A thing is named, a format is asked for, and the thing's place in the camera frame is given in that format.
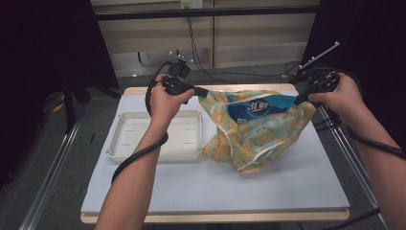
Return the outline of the blue snack packet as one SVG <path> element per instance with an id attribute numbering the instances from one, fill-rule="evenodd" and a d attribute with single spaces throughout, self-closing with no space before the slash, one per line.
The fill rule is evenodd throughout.
<path id="1" fill-rule="evenodd" d="M 268 115 L 286 112 L 296 101 L 293 96 L 267 95 L 253 99 L 229 103 L 229 116 L 237 123 L 244 123 Z"/>

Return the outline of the black tripod stand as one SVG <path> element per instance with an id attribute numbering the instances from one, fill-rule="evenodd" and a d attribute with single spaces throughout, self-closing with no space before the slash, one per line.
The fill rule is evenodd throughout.
<path id="1" fill-rule="evenodd" d="M 291 79 L 291 80 L 289 81 L 289 83 L 290 83 L 290 84 L 296 84 L 296 83 L 299 83 L 299 82 L 302 82 L 302 81 L 306 81 L 306 80 L 307 80 L 307 75 L 306 75 L 306 73 L 301 73 L 301 74 L 295 76 L 293 79 Z"/>
<path id="2" fill-rule="evenodd" d="M 72 97 L 75 96 L 80 104 L 87 104 L 91 99 L 87 87 L 95 88 L 113 99 L 119 99 L 121 97 L 119 93 L 111 90 L 108 86 L 102 86 L 94 80 L 78 77 L 73 77 L 71 79 L 66 78 L 63 82 L 63 96 L 67 120 L 66 134 L 74 128 L 76 123 Z"/>

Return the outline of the dark curtain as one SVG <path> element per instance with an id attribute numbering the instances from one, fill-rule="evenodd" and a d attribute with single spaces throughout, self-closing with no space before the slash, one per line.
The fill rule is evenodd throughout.
<path id="1" fill-rule="evenodd" d="M 90 0 L 0 0 L 0 188 L 11 181 L 47 96 L 85 103 L 117 77 Z"/>
<path id="2" fill-rule="evenodd" d="M 360 79 L 364 102 L 406 150 L 406 0 L 321 0 L 303 63 L 319 59 Z"/>

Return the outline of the white plastic tray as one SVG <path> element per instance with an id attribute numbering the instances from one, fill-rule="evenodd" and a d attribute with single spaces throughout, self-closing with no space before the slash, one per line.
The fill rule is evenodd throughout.
<path id="1" fill-rule="evenodd" d="M 146 111 L 127 111 L 120 114 L 107 148 L 107 155 L 122 163 L 136 149 L 150 123 Z M 169 139 L 161 147 L 159 162 L 193 161 L 200 156 L 201 113 L 197 110 L 181 110 L 171 120 Z"/>

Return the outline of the person's right hand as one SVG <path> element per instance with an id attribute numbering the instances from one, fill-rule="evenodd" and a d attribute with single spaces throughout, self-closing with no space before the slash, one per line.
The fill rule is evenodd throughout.
<path id="1" fill-rule="evenodd" d="M 338 77 L 338 86 L 332 92 L 313 93 L 308 98 L 311 102 L 327 105 L 349 125 L 366 106 L 355 81 L 344 73 L 339 73 Z"/>

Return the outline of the lemon print fabric bag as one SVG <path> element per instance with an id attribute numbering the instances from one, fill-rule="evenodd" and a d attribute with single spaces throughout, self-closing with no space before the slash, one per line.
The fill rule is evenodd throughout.
<path id="1" fill-rule="evenodd" d="M 211 91 L 199 103 L 216 126 L 216 134 L 203 153 L 219 163 L 231 163 L 237 171 L 256 171 L 284 157 L 297 142 L 316 108 L 312 103 L 293 104 L 286 112 L 237 124 L 227 105 L 267 95 L 283 95 L 275 90 Z"/>

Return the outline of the person's left hand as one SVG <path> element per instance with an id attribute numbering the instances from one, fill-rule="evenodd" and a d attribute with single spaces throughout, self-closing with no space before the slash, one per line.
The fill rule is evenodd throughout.
<path id="1" fill-rule="evenodd" d="M 162 84 L 164 74 L 159 74 L 155 80 L 151 95 L 151 124 L 153 127 L 168 128 L 172 118 L 177 114 L 181 104 L 188 101 L 193 95 L 194 90 L 190 89 L 180 95 L 170 95 Z"/>

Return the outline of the white wall socket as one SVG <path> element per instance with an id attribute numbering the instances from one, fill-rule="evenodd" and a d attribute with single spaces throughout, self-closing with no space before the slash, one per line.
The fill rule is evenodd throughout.
<path id="1" fill-rule="evenodd" d="M 180 0 L 182 9 L 202 9 L 203 0 Z"/>

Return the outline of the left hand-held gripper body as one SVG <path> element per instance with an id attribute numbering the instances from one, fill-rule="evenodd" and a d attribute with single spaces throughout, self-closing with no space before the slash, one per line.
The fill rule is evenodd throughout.
<path id="1" fill-rule="evenodd" d="M 168 72 L 162 78 L 165 90 L 172 96 L 177 96 L 190 89 L 194 89 L 193 85 L 185 82 L 185 78 L 191 72 L 188 62 L 180 54 L 177 54 L 176 59 L 176 62 L 169 64 Z"/>

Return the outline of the black horizontal bar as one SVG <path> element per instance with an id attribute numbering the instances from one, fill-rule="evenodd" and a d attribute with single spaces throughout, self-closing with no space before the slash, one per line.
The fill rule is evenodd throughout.
<path id="1" fill-rule="evenodd" d="M 187 9 L 161 11 L 102 11 L 96 13 L 98 20 L 130 20 L 130 19 L 158 19 L 206 16 L 234 16 L 234 15 L 266 15 L 266 14 L 296 14 L 314 13 L 319 6 L 283 6 L 258 8 L 216 8 L 216 9 Z"/>

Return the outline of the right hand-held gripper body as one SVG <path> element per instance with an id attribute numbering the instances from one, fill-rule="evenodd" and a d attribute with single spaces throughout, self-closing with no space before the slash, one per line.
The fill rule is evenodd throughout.
<path id="1" fill-rule="evenodd" d="M 299 66 L 301 72 L 299 81 L 308 83 L 306 94 L 330 92 L 338 85 L 338 77 L 334 74 L 334 70 L 328 66 L 322 66 L 319 60 L 339 46 L 340 42 L 335 41 L 322 53 L 311 57 L 307 63 Z"/>

